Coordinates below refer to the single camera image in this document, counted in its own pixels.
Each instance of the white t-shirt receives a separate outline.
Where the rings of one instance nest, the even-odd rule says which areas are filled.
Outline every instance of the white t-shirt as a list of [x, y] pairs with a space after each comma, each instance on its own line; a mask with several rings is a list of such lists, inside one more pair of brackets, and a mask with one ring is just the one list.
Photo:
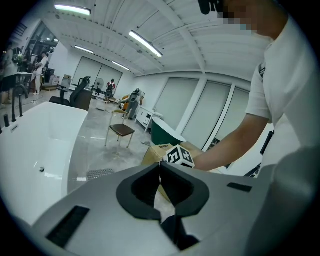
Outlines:
[[44, 56], [41, 60], [41, 66], [38, 67], [38, 69], [36, 70], [36, 74], [37, 75], [41, 75], [42, 74], [42, 70], [44, 69], [44, 67], [47, 65], [47, 61], [48, 61], [48, 57]]
[[8, 50], [4, 56], [4, 62], [6, 63], [6, 68], [3, 73], [3, 77], [13, 76], [18, 72], [18, 65], [12, 61], [14, 56], [14, 51], [12, 49]]
[[261, 166], [276, 164], [301, 146], [285, 109], [319, 68], [313, 49], [291, 16], [279, 37], [267, 47], [264, 60], [255, 69], [246, 109], [246, 113], [274, 124]]

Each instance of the black chair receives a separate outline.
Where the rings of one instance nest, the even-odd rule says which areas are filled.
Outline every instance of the black chair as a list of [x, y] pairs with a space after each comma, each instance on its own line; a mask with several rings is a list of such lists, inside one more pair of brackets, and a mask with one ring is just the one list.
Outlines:
[[86, 88], [86, 86], [90, 83], [91, 76], [86, 76], [81, 84], [75, 89], [75, 91], [70, 95], [70, 101], [64, 98], [64, 94], [67, 92], [63, 87], [58, 88], [57, 90], [61, 91], [60, 97], [51, 97], [50, 101], [51, 103], [56, 103], [60, 105], [65, 105], [68, 107], [74, 107], [77, 108], [77, 99], [80, 95], [80, 93]]

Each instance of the brown chair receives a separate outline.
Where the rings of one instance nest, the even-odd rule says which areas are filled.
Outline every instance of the brown chair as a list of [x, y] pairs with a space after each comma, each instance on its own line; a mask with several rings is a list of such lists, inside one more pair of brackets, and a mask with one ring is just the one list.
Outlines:
[[[128, 144], [128, 146], [126, 146], [127, 148], [129, 148], [131, 140], [132, 140], [132, 136], [134, 135], [134, 132], [135, 132], [134, 129], [131, 129], [129, 126], [126, 126], [124, 124], [125, 119], [127, 119], [127, 117], [129, 116], [129, 113], [127, 113], [125, 111], [122, 111], [122, 110], [118, 110], [118, 109], [112, 111], [112, 115], [111, 115], [110, 123], [109, 123], [110, 125], [109, 125], [109, 127], [107, 129], [107, 132], [106, 132], [106, 138], [105, 138], [104, 146], [107, 146], [108, 134], [109, 134], [109, 131], [111, 130], [118, 136], [118, 140], [117, 141], [119, 141], [119, 145], [118, 145], [117, 152], [119, 152], [121, 138], [125, 137], [125, 136], [128, 136], [128, 135], [131, 135], [130, 140], [129, 140], [129, 144]], [[122, 123], [111, 125], [112, 118], [113, 118], [114, 114], [122, 114], [122, 115], [124, 115]]]

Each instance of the drain cover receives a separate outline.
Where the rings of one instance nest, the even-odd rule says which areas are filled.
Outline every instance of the drain cover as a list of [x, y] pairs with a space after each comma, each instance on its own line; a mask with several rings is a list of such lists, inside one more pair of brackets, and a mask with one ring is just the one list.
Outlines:
[[112, 169], [102, 169], [102, 170], [90, 170], [86, 174], [87, 181], [91, 181], [102, 176], [106, 176], [109, 174], [114, 174], [114, 170]]

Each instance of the black vent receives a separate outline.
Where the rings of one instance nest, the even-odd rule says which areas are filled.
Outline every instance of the black vent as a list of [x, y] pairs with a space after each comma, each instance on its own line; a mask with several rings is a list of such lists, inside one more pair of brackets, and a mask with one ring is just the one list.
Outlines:
[[74, 207], [46, 238], [55, 245], [64, 248], [89, 211], [88, 208]]

